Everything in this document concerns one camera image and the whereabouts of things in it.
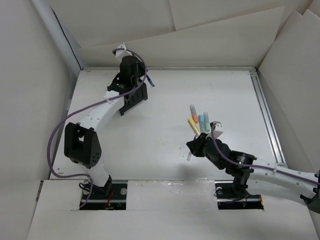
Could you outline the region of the light blue gel pen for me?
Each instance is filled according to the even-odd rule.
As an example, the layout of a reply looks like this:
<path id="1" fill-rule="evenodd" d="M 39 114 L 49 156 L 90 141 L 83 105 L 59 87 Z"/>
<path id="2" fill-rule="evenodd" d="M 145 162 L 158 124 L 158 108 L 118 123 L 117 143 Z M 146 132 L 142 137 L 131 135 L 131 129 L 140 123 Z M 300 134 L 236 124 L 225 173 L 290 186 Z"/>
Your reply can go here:
<path id="1" fill-rule="evenodd" d="M 147 81 L 149 82 L 149 84 L 152 86 L 152 87 L 155 87 L 155 84 L 153 83 L 153 81 L 151 80 L 151 78 L 146 75 L 146 78 L 147 78 Z"/>

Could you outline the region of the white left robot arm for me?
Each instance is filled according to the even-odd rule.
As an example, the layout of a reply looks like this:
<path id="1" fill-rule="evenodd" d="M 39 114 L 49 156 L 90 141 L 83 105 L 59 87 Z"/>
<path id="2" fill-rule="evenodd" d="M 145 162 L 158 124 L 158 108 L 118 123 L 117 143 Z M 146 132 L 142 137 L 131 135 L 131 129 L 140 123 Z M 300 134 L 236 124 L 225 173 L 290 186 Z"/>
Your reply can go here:
<path id="1" fill-rule="evenodd" d="M 90 182 L 84 190 L 92 191 L 100 198 L 107 198 L 112 191 L 112 178 L 101 161 L 102 148 L 98 130 L 116 113 L 121 115 L 140 102 L 147 100 L 147 86 L 142 81 L 146 67 L 137 57 L 127 55 L 122 58 L 119 73 L 107 87 L 104 103 L 77 123 L 69 122 L 64 129 L 64 155 L 73 163 L 88 170 Z"/>

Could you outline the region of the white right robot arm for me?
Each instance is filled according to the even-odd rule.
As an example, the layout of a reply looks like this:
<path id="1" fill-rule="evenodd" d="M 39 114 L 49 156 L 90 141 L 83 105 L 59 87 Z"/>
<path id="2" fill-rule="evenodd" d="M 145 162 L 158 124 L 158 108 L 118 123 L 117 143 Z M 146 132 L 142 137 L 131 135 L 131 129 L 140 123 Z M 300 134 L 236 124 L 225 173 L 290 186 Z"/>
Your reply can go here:
<path id="1" fill-rule="evenodd" d="M 314 213 L 320 212 L 318 173 L 270 165 L 252 154 L 231 150 L 209 133 L 201 133 L 186 145 L 193 156 L 207 158 L 217 169 L 232 176 L 229 186 L 217 187 L 218 198 L 232 203 L 249 196 L 267 195 L 299 203 Z"/>

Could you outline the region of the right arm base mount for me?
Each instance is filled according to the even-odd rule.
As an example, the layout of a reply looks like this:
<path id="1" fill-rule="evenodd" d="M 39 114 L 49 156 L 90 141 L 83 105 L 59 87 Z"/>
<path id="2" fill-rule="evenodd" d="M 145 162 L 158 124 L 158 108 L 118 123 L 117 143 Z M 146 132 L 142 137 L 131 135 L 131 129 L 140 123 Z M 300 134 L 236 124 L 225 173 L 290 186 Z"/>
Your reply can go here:
<path id="1" fill-rule="evenodd" d="M 247 191 L 247 181 L 243 177 L 233 180 L 216 180 L 214 196 L 219 210 L 263 210 L 261 195 Z"/>

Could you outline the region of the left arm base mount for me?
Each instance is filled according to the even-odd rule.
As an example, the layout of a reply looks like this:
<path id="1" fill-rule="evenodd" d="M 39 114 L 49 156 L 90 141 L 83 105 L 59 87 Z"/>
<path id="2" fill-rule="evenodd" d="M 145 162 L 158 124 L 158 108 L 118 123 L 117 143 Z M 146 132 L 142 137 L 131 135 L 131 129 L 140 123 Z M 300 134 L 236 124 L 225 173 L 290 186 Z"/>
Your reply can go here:
<path id="1" fill-rule="evenodd" d="M 89 200 L 82 206 L 88 197 L 90 184 L 81 183 L 80 188 L 82 189 L 82 195 L 79 203 L 80 210 L 91 210 L 91 211 L 122 211 L 126 210 L 127 205 L 127 191 L 128 182 L 116 180 L 112 183 L 111 190 L 106 195 L 98 189 L 93 189 Z"/>

